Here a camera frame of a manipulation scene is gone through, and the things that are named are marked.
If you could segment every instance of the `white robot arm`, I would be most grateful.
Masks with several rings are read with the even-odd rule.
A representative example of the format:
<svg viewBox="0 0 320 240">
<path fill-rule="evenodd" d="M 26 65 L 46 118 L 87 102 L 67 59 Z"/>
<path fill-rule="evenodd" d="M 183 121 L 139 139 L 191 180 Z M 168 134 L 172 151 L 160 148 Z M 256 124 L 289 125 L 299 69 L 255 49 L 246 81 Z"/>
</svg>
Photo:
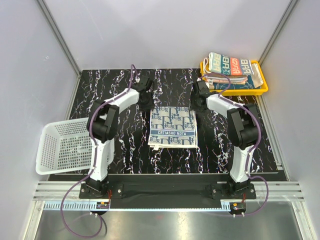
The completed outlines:
<svg viewBox="0 0 320 240">
<path fill-rule="evenodd" d="M 237 191 L 246 189 L 249 184 L 250 167 L 253 152 L 249 150 L 258 140 L 258 128 L 253 119 L 235 102 L 225 99 L 217 92 L 210 92 L 203 80 L 198 80 L 192 85 L 190 107 L 196 112 L 207 109 L 216 111 L 227 119 L 227 133 L 234 146 L 233 164 L 227 182 L 228 193 L 233 195 Z M 248 109 L 258 120 L 256 107 L 249 103 L 237 103 Z"/>
<path fill-rule="evenodd" d="M 147 77 L 142 76 L 140 81 L 133 84 L 131 89 L 126 88 L 119 95 L 93 102 L 89 118 L 87 122 L 87 130 L 89 131 L 90 122 L 94 116 L 94 112 L 100 108 L 102 104 L 108 102 L 102 107 L 95 119 L 92 122 L 92 145 L 96 146 L 96 151 L 92 151 L 91 166 L 89 172 L 92 172 L 90 177 L 86 180 L 87 187 L 104 194 L 107 187 L 108 166 L 114 160 L 115 140 L 117 134 L 119 114 L 130 107 L 138 104 L 140 110 L 150 110 L 154 107 L 152 92 L 149 91 L 153 81 Z"/>
<path fill-rule="evenodd" d="M 118 114 L 120 114 L 123 110 L 127 109 L 133 104 L 137 104 L 139 101 L 139 92 L 126 88 L 123 91 L 124 94 L 119 99 L 112 102 L 113 106 L 118 107 Z M 114 151 L 115 151 L 115 139 L 112 138 L 111 140 L 107 140 L 105 142 L 102 142 L 100 139 L 96 138 L 97 142 L 97 156 L 96 156 L 96 164 L 93 173 L 91 174 L 90 178 L 95 181 L 102 181 L 104 180 L 108 175 L 108 166 L 113 162 L 114 160 Z M 92 151 L 91 156 L 91 167 L 90 172 L 93 170 L 93 164 L 94 164 L 94 154 L 95 151 Z"/>
</svg>

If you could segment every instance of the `yellow tray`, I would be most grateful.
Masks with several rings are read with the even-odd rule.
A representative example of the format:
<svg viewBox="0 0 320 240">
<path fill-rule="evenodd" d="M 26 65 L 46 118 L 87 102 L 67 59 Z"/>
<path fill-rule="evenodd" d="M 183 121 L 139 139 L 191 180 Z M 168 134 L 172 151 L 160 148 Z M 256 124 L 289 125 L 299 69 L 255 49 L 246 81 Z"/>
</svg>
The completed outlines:
<svg viewBox="0 0 320 240">
<path fill-rule="evenodd" d="M 262 80 L 263 80 L 263 84 L 260 86 L 259 89 L 230 89 L 225 91 L 222 95 L 223 96 L 244 96 L 244 95 L 262 95 L 263 93 L 268 91 L 268 85 L 267 82 L 265 80 L 264 74 L 261 71 L 261 67 L 259 65 L 259 63 L 257 61 L 251 61 L 252 64 L 257 64 L 258 68 L 259 68 L 259 72 L 261 74 Z M 201 75 L 204 75 L 204 67 L 203 67 L 203 62 L 200 62 L 200 71 L 201 71 Z"/>
</svg>

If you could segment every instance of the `black mounting bracket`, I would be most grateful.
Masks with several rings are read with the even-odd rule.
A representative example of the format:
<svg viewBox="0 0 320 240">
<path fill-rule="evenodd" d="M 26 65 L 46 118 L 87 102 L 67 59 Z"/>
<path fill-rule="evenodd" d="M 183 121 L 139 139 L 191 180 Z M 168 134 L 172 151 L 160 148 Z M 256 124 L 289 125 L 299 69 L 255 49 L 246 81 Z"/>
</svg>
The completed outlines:
<svg viewBox="0 0 320 240">
<path fill-rule="evenodd" d="M 244 105 L 244 107 L 254 115 L 260 124 L 256 106 L 249 103 Z M 228 137 L 234 146 L 244 150 L 246 147 L 256 144 L 259 134 L 258 128 L 254 120 L 245 110 L 240 107 L 232 108 L 226 111 L 226 115 Z"/>
<path fill-rule="evenodd" d="M 204 80 L 194 81 L 190 96 L 190 109 L 196 112 L 204 112 L 208 109 L 207 98 L 218 92 L 210 92 Z"/>
<path fill-rule="evenodd" d="M 91 178 L 90 182 L 82 183 L 79 193 L 80 199 L 105 199 L 109 198 L 108 190 L 111 191 L 112 199 L 121 199 L 123 196 L 124 185 L 120 182 L 109 183 L 106 179 L 102 182 L 95 181 Z M 100 190 L 92 188 L 92 183 L 96 182 L 95 185 L 100 186 Z"/>
<path fill-rule="evenodd" d="M 132 89 L 139 93 L 139 109 L 140 110 L 150 110 L 155 107 L 153 94 L 150 90 L 153 80 L 147 76 L 140 77 L 140 81 L 132 85 Z"/>
<path fill-rule="evenodd" d="M 212 198 L 214 200 L 221 200 L 221 199 L 242 200 L 244 199 L 244 194 L 246 199 L 257 199 L 255 186 L 252 183 L 250 183 L 246 188 L 236 191 L 233 194 L 230 194 L 228 192 L 226 183 L 213 183 L 211 184 L 211 192 L 212 192 Z"/>
</svg>

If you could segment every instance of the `white enclosure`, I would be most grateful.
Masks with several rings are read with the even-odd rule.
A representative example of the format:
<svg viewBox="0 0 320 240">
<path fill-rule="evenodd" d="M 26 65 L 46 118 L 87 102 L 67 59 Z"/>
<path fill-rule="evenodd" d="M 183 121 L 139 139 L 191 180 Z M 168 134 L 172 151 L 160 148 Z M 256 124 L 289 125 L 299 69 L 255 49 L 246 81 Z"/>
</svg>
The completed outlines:
<svg viewBox="0 0 320 240">
<path fill-rule="evenodd" d="M 264 95 L 289 169 L 299 181 L 319 234 L 319 90 L 317 70 L 320 2 L 298 2 L 262 70 L 269 85 Z"/>
<path fill-rule="evenodd" d="M 77 77 L 36 1 L 1 1 L 0 32 L 0 235 L 18 240 L 40 179 L 41 131 L 65 118 Z"/>
<path fill-rule="evenodd" d="M 48 7 L 46 16 L 37 2 Z M 198 68 L 209 52 L 258 60 L 292 2 L 0 0 L 1 239 L 22 238 L 41 179 L 40 135 L 46 124 L 65 119 L 74 66 Z M 263 100 L 318 234 L 319 11 L 319 1 L 299 1 L 262 65 L 269 86 Z"/>
<path fill-rule="evenodd" d="M 83 69 L 198 68 L 210 52 L 258 60 L 289 0 L 45 0 Z"/>
</svg>

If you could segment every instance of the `colorful towel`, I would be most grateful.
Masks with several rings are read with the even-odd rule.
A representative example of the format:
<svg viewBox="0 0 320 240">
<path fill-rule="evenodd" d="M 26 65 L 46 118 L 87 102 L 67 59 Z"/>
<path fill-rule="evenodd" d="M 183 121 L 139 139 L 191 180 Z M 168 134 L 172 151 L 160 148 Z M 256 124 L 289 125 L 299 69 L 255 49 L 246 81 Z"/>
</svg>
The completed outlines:
<svg viewBox="0 0 320 240">
<path fill-rule="evenodd" d="M 209 54 L 209 71 L 230 76 L 254 74 L 250 60 L 228 57 L 215 52 Z"/>
<path fill-rule="evenodd" d="M 210 72 L 209 71 L 209 58 L 206 57 L 203 60 L 203 74 L 211 74 L 210 76 L 206 76 L 206 80 L 209 84 L 213 84 L 213 83 L 229 83 L 229 81 L 215 73 L 215 72 Z M 247 76 L 229 76 L 229 79 L 231 80 L 232 84 L 245 84 L 246 81 L 248 80 Z"/>
<path fill-rule="evenodd" d="M 223 90 L 227 87 L 228 83 L 213 83 L 213 85 L 209 85 L 210 90 Z M 231 84 L 229 89 L 260 89 L 260 86 L 255 87 L 252 76 L 248 76 L 248 81 L 245 84 Z"/>
<path fill-rule="evenodd" d="M 197 122 L 187 107 L 157 106 L 150 114 L 148 145 L 159 148 L 197 148 Z"/>
</svg>

